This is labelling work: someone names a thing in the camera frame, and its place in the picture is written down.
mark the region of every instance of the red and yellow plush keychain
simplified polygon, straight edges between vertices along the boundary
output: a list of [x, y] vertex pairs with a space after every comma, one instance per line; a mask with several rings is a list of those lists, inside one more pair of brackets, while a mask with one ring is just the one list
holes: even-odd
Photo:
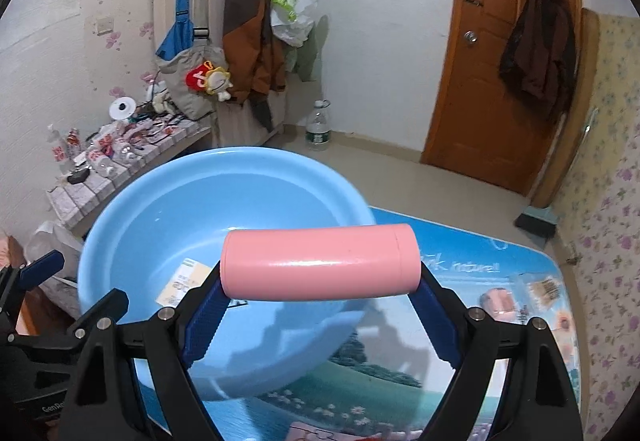
[[231, 94], [227, 88], [233, 87], [230, 81], [231, 73], [223, 67], [213, 67], [207, 60], [201, 66], [192, 69], [187, 73], [185, 82], [187, 86], [195, 91], [206, 91], [208, 95], [218, 95], [220, 102], [231, 99]]

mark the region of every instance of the silver screw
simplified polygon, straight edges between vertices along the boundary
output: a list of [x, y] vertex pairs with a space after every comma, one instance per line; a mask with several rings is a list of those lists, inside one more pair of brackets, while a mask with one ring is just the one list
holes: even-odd
[[484, 310], [480, 309], [479, 307], [472, 307], [469, 310], [469, 318], [471, 318], [471, 320], [475, 320], [477, 322], [484, 320], [484, 317], [486, 316], [486, 313], [484, 312]]
[[531, 325], [538, 329], [539, 331], [542, 331], [542, 329], [546, 329], [546, 322], [544, 320], [542, 320], [542, 318], [538, 317], [538, 316], [534, 316], [531, 319]]
[[98, 320], [97, 326], [98, 326], [98, 329], [101, 329], [102, 331], [104, 331], [105, 329], [110, 328], [111, 319], [104, 316], [100, 320]]
[[169, 320], [169, 318], [173, 318], [175, 315], [175, 309], [172, 307], [163, 307], [158, 311], [158, 318], [160, 320]]

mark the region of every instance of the wall socket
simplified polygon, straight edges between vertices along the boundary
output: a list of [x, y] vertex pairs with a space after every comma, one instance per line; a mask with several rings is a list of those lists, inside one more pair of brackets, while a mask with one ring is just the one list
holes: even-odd
[[105, 35], [113, 31], [113, 17], [103, 17], [95, 21], [95, 31], [98, 35]]

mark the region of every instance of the dark brown jacket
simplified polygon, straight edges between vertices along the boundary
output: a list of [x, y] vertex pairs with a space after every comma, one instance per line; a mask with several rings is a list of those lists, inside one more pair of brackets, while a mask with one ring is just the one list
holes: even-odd
[[284, 90], [284, 59], [270, 11], [270, 0], [225, 0], [222, 43], [234, 85], [229, 91], [237, 102]]
[[555, 118], [571, 103], [574, 72], [569, 1], [527, 0], [500, 61], [500, 76], [509, 91]]

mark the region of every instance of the green label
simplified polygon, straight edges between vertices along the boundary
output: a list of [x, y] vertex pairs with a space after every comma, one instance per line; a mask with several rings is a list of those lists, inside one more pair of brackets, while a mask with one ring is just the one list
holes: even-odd
[[325, 144], [331, 138], [331, 131], [326, 132], [307, 132], [306, 140], [310, 144]]

